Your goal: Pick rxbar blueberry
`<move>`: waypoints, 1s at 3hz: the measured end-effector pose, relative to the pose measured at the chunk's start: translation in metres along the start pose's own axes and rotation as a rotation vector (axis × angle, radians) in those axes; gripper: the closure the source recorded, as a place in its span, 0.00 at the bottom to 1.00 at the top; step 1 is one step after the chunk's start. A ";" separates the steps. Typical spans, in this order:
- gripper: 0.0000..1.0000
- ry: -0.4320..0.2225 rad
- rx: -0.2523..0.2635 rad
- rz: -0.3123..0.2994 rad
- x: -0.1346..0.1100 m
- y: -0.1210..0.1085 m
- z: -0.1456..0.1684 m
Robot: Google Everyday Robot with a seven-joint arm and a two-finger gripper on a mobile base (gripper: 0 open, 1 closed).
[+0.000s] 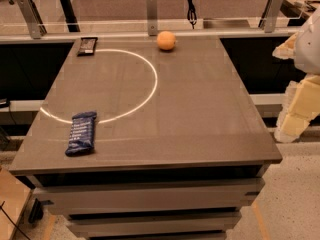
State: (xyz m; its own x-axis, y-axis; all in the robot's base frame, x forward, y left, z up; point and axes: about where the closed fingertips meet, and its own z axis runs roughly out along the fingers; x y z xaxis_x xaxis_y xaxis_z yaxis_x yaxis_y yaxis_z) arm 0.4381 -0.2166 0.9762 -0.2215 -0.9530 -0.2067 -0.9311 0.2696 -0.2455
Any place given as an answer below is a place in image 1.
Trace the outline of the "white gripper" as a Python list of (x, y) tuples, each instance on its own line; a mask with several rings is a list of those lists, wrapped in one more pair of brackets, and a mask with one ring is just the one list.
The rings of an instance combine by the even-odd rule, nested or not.
[(320, 115), (320, 15), (313, 14), (301, 27), (277, 46), (272, 56), (293, 59), (297, 69), (307, 73), (300, 82), (291, 81), (286, 88), (274, 137), (290, 143), (298, 139), (310, 122)]

